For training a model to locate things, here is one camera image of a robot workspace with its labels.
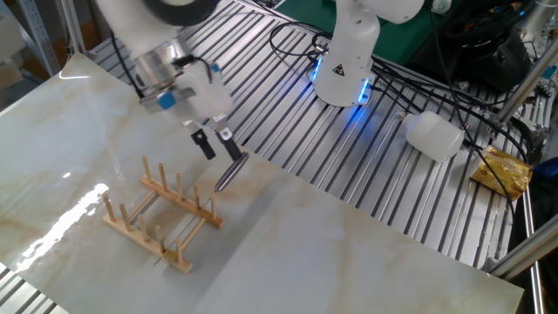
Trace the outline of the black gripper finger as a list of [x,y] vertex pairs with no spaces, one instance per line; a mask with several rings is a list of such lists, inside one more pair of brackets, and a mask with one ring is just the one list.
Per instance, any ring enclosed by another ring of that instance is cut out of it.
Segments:
[[242,152],[235,142],[233,132],[228,127],[227,116],[225,114],[221,114],[219,116],[214,116],[212,120],[214,122],[216,135],[220,143],[226,148],[233,161],[239,160]]
[[203,152],[207,160],[212,160],[216,154],[208,142],[208,137],[203,128],[199,126],[194,120],[187,120],[183,122],[183,126],[190,132],[190,137],[194,144]]

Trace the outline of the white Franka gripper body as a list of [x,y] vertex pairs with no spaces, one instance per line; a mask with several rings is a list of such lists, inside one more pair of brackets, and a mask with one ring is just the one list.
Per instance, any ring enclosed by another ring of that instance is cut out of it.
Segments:
[[220,116],[233,104],[218,65],[210,65],[209,72],[205,65],[187,66],[175,80],[175,87],[174,113],[183,121]]

